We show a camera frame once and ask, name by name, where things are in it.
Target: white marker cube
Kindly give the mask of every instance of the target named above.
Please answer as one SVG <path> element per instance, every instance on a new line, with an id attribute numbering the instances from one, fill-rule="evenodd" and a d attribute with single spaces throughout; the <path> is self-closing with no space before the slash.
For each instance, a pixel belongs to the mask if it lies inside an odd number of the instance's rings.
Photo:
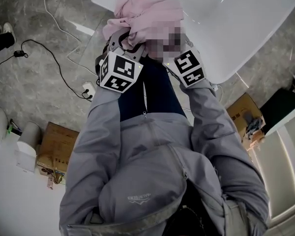
<path id="1" fill-rule="evenodd" d="M 123 93 L 137 81 L 142 68 L 140 63 L 109 52 L 100 67 L 100 86 Z"/>
<path id="2" fill-rule="evenodd" d="M 163 63 L 170 73 L 185 87 L 189 87 L 205 78 L 203 63 L 195 47 L 185 51 L 168 63 Z"/>

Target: person's right arm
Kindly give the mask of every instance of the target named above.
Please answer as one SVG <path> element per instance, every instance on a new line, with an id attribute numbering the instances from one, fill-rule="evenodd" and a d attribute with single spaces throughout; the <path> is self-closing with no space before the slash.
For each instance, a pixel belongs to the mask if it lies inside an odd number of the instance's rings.
<path id="1" fill-rule="evenodd" d="M 195 117 L 191 137 L 194 150 L 205 155 L 217 170 L 223 197 L 244 203 L 247 212 L 261 222 L 258 227 L 264 233 L 268 217 L 265 185 L 242 146 L 232 119 L 215 97 L 208 80 L 189 88 L 180 87 L 189 96 Z"/>

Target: power strip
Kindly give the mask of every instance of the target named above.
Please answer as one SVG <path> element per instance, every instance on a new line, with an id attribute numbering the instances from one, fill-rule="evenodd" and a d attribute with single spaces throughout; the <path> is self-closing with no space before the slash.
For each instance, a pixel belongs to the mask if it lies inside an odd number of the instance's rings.
<path id="1" fill-rule="evenodd" d="M 83 84 L 83 88 L 84 88 L 85 90 L 88 89 L 87 94 L 88 94 L 88 96 L 92 96 L 92 98 L 90 99 L 90 100 L 92 100 L 93 97 L 94 97 L 94 95 L 95 95 L 95 92 L 96 92 L 93 83 L 92 83 L 92 82 L 85 82 L 85 83 Z"/>

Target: jacket logo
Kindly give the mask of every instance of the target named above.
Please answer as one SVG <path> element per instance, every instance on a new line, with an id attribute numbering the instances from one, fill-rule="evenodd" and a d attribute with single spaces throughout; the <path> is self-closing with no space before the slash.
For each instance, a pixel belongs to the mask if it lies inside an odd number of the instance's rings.
<path id="1" fill-rule="evenodd" d="M 149 201 L 150 197 L 151 197 L 150 193 L 146 193 L 139 196 L 129 196 L 128 201 L 130 203 L 137 203 L 139 205 L 142 205 L 143 203 L 146 203 L 147 201 Z"/>

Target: white cable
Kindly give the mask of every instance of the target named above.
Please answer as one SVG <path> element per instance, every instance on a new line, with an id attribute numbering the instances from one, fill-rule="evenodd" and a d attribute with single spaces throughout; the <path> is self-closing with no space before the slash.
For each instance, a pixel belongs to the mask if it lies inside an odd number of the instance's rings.
<path id="1" fill-rule="evenodd" d="M 45 10 L 46 10 L 46 12 L 47 12 L 47 13 L 48 13 L 48 14 L 54 19 L 54 21 L 55 21 L 55 23 L 56 23 L 58 29 L 59 29 L 60 31 L 64 32 L 65 34 L 70 35 L 71 37 L 73 37 L 74 39 L 76 39 L 76 40 L 79 42 L 79 45 L 78 45 L 73 51 L 71 51 L 71 52 L 66 56 L 67 60 L 71 61 L 72 63 L 74 63 L 74 64 L 76 64 L 76 65 L 78 65 L 78 66 L 80 66 L 80 67 L 83 67 L 83 68 L 86 69 L 88 72 L 90 72 L 91 74 L 93 74 L 93 75 L 95 75 L 95 76 L 97 77 L 97 74 L 96 74 L 96 73 L 93 73 L 93 72 L 92 72 L 91 70 L 89 70 L 87 67 L 85 67 L 85 66 L 83 66 L 83 65 L 80 65 L 80 64 L 74 62 L 73 60 L 71 60 L 71 59 L 69 58 L 69 56 L 70 56 L 73 52 L 75 52 L 75 51 L 80 47 L 81 41 L 80 41 L 77 37 L 73 36 L 71 33 L 69 33 L 69 32 L 67 32 L 67 31 L 65 31 L 65 30 L 63 30 L 63 29 L 60 28 L 60 26 L 59 26 L 57 20 L 55 19 L 55 17 L 54 17 L 49 11 L 48 11 L 48 9 L 47 9 L 47 5 L 46 5 L 46 0 L 44 0 L 44 5 L 45 5 Z"/>
<path id="2" fill-rule="evenodd" d="M 223 88 L 221 87 L 221 85 L 217 85 L 217 86 L 220 87 L 221 90 L 222 90 L 222 96 L 221 96 L 221 99 L 220 99 L 220 102 L 221 102 L 223 100 L 224 91 L 223 91 Z"/>

